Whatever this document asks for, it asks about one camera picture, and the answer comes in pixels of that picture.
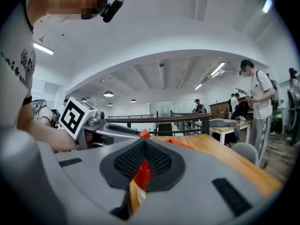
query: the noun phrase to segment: black mesh pad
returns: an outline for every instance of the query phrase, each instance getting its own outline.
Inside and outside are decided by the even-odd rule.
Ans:
[[[128,189],[144,159],[151,173],[147,192],[168,190],[184,174],[185,163],[180,154],[143,138],[107,155],[100,164],[100,172],[111,187]]]

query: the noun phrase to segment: white ceiling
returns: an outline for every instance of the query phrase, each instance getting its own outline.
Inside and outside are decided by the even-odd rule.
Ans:
[[[116,96],[124,96],[134,91],[140,92],[163,88],[193,90],[222,61],[226,62],[222,69],[237,71],[240,60],[236,57],[220,54],[201,54],[192,57],[188,53],[186,56],[182,56],[181,53],[178,56],[161,60],[160,62],[164,63],[163,75],[159,70],[158,60],[147,60],[145,63],[140,60],[138,63],[128,64],[126,67],[118,67],[115,71],[106,70],[108,67],[103,67],[103,69],[97,67],[107,58],[107,52],[103,52],[105,47],[116,47],[116,51],[110,50],[109,52],[112,55],[113,53],[118,54],[118,46],[122,42],[124,33],[127,33],[127,38],[122,46],[136,45],[136,40],[133,37],[136,39],[139,36],[139,45],[142,47],[146,44],[148,41],[144,39],[145,35],[138,34],[140,30],[136,28],[139,25],[144,26],[147,21],[149,21],[149,24],[153,24],[153,21],[173,18],[185,21],[194,20],[199,22],[199,27],[204,23],[211,24],[212,27],[219,26],[220,33],[218,36],[220,37],[224,36],[221,30],[224,27],[229,27],[236,32],[249,36],[254,42],[261,39],[262,32],[274,20],[273,13],[262,15],[261,9],[264,0],[124,1],[124,6],[110,23],[102,22],[100,16],[87,21],[62,22],[53,17],[45,17],[35,25],[34,40],[39,42],[39,38],[44,37],[43,45],[54,50],[53,56],[37,51],[37,66],[46,66],[59,71],[65,75],[68,81],[74,77],[77,78],[78,75],[84,75],[84,70],[87,67],[95,69],[94,76],[85,76],[85,79],[88,77],[93,78],[89,82],[82,82],[84,79],[78,81],[77,83],[82,82],[82,86],[70,93],[69,96],[102,98],[106,90],[111,90]],[[128,27],[133,26],[135,27],[134,30],[128,29]],[[179,36],[189,34],[188,29],[188,27],[182,27]],[[237,41],[241,43],[242,47],[243,41],[239,38],[237,38]],[[120,52],[118,55],[126,57],[132,54],[122,54]],[[213,79],[214,81],[224,79],[226,76],[231,76],[231,74],[225,72]]]

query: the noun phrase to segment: fluorescent tube light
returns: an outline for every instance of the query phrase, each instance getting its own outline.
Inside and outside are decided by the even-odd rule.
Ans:
[[[197,90],[198,88],[200,88],[203,84],[199,84],[198,87],[195,88],[195,90]]]
[[[44,47],[40,44],[37,44],[36,42],[34,42],[33,45],[34,45],[35,48],[37,48],[39,50],[42,50],[43,52],[48,53],[50,55],[53,55],[53,52],[54,52],[53,50],[51,50],[49,48],[46,48],[46,47]]]
[[[264,13],[267,13],[267,12],[269,12],[269,10],[270,10],[270,8],[271,8],[271,6],[272,6],[272,0],[266,0],[266,2],[264,3],[264,6],[263,6],[263,8],[262,8],[262,11],[264,12]]]
[[[217,67],[216,68],[216,70],[215,71],[213,71],[213,73],[211,74],[211,76],[213,76],[218,70],[220,70],[220,68],[222,67],[222,66],[224,66],[224,62],[221,62],[221,64],[219,65],[219,67]]]

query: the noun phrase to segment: gray chair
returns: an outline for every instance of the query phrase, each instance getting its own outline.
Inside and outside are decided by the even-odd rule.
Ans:
[[[255,165],[258,165],[258,153],[256,148],[251,144],[240,142],[232,146],[231,149]]]

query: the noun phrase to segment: ceiling light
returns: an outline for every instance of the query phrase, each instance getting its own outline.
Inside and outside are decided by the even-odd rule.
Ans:
[[[266,2],[264,3],[264,6],[263,6],[263,8],[262,8],[262,11],[263,11],[264,13],[269,12],[271,6],[272,6],[272,0],[266,0]]]
[[[199,84],[198,87],[195,88],[195,90],[197,90],[198,88],[200,88],[203,84]]]
[[[224,62],[221,62],[221,64],[219,65],[219,67],[217,67],[217,69],[215,70],[215,71],[213,71],[212,72],[212,74],[211,74],[211,76],[213,76],[218,70],[220,70],[220,68],[222,67],[222,66],[224,66]]]
[[[40,44],[37,44],[36,42],[34,42],[33,45],[34,45],[35,48],[37,48],[39,50],[42,50],[42,51],[44,51],[44,52],[46,52],[46,53],[48,53],[50,55],[53,55],[53,52],[54,52],[53,50],[51,50],[49,48],[46,48],[46,47],[44,47],[44,46],[42,46]]]
[[[113,97],[113,93],[111,91],[106,91],[104,96],[105,97]]]

